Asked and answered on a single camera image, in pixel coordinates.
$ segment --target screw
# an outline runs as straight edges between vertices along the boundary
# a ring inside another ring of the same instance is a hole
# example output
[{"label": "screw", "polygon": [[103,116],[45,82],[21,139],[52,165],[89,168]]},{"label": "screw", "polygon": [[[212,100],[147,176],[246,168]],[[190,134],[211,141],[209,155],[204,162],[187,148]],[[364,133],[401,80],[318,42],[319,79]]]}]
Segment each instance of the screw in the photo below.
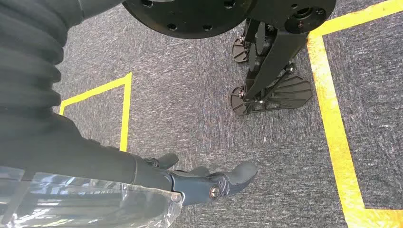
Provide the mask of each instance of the screw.
[{"label": "screw", "polygon": [[173,195],[171,195],[171,200],[173,202],[179,202],[179,201],[181,201],[181,199],[182,199],[182,196],[180,193],[173,193]]},{"label": "screw", "polygon": [[218,198],[219,195],[220,195],[220,188],[218,187],[218,185],[213,185],[210,189],[210,198],[212,200],[215,200]]},{"label": "screw", "polygon": [[267,25],[267,30],[269,32],[274,32],[275,28],[273,26],[271,26],[271,25]]},{"label": "screw", "polygon": [[285,68],[285,70],[289,73],[292,74],[294,72],[295,65],[292,62],[289,62]]},{"label": "screw", "polygon": [[144,161],[152,167],[160,167],[160,162],[155,158],[144,158]]},{"label": "screw", "polygon": [[239,98],[243,98],[245,96],[245,93],[241,90],[238,93]]}]

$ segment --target black metal bracket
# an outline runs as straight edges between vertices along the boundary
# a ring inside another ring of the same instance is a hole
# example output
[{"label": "black metal bracket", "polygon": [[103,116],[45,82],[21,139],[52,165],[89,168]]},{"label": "black metal bracket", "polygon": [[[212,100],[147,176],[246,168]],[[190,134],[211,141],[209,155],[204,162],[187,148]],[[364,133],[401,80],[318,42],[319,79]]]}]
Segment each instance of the black metal bracket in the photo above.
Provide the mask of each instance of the black metal bracket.
[{"label": "black metal bracket", "polygon": [[311,85],[298,76],[290,77],[295,66],[289,61],[306,41],[307,33],[291,34],[247,20],[243,36],[232,49],[235,61],[249,61],[244,85],[230,95],[233,111],[246,115],[304,105],[312,97]]}]

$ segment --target yellow line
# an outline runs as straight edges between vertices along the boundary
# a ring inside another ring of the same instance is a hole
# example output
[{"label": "yellow line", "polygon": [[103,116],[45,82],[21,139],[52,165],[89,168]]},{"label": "yellow line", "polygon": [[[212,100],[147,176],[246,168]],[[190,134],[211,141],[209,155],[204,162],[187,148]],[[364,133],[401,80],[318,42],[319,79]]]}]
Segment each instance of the yellow line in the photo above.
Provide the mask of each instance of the yellow line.
[{"label": "yellow line", "polygon": [[366,209],[366,223],[368,225],[376,223],[378,227],[402,228],[403,227],[403,210],[382,210],[382,209]]},{"label": "yellow line", "polygon": [[403,11],[403,0],[387,0],[358,12],[328,20],[319,28],[313,30],[311,35],[321,36],[337,32],[375,19],[379,19]]},{"label": "yellow line", "polygon": [[116,80],[114,80],[112,82],[106,83],[106,84],[101,85],[101,86],[99,86],[97,88],[88,90],[88,91],[86,91],[86,92],[84,92],[82,94],[79,94],[79,95],[76,95],[76,96],[71,97],[69,99],[66,99],[66,100],[62,101],[62,104],[65,107],[67,105],[71,105],[71,104],[83,101],[83,100],[85,100],[85,99],[87,99],[87,98],[89,98],[91,96],[101,94],[101,93],[103,93],[105,91],[108,91],[110,89],[116,88],[116,87],[121,86],[123,84],[125,84],[125,77],[116,79]]},{"label": "yellow line", "polygon": [[364,202],[355,175],[323,38],[310,36],[307,46],[343,211],[364,210]]},{"label": "yellow line", "polygon": [[132,92],[132,72],[125,77],[125,91],[123,95],[122,128],[120,131],[120,150],[127,151],[127,137],[129,134],[130,97]]},{"label": "yellow line", "polygon": [[62,102],[60,103],[59,115],[63,115],[63,114],[64,114],[64,107],[66,107],[66,105],[65,105],[64,102],[62,101]]}]

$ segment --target gray carpet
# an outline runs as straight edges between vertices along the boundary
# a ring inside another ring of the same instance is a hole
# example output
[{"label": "gray carpet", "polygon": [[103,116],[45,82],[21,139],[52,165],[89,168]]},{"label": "gray carpet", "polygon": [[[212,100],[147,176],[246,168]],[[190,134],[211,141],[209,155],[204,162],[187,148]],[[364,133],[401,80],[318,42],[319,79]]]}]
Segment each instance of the gray carpet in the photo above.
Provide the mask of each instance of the gray carpet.
[{"label": "gray carpet", "polygon": [[[377,2],[340,0],[333,17]],[[325,37],[360,188],[370,208],[402,208],[399,21],[401,14]],[[245,117],[231,111],[229,94],[247,72],[230,55],[240,33],[237,27],[203,40],[171,38],[118,6],[71,29],[65,61],[58,66],[62,82],[55,89],[66,99],[132,71],[129,152],[143,157],[174,152],[181,159],[175,168],[183,170],[199,165],[230,170],[245,160],[258,165],[256,180],[244,192],[184,208],[173,228],[346,227],[316,94],[295,110]],[[294,62],[296,75],[312,81],[306,49]],[[85,137],[118,146],[122,100],[120,87],[68,106],[65,115]]]}]

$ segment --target round black base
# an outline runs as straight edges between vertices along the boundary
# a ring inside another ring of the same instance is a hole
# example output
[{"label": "round black base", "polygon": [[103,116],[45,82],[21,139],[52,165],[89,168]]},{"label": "round black base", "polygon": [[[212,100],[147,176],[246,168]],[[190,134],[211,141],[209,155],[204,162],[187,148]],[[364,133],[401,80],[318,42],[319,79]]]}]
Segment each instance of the round black base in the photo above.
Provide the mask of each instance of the round black base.
[{"label": "round black base", "polygon": [[126,0],[141,23],[171,37],[197,39],[219,35],[240,24],[254,0]]}]

